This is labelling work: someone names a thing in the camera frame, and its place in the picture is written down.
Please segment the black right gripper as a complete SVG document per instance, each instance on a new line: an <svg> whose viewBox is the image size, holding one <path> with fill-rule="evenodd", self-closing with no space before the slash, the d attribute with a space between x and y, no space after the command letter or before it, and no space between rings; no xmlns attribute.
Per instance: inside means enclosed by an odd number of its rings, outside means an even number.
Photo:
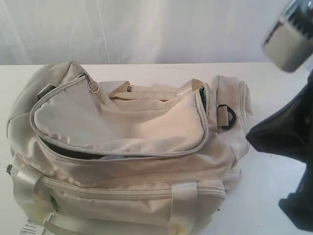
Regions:
<svg viewBox="0 0 313 235"><path fill-rule="evenodd" d="M250 129L246 139L258 152L313 164L313 74L279 114Z"/></svg>

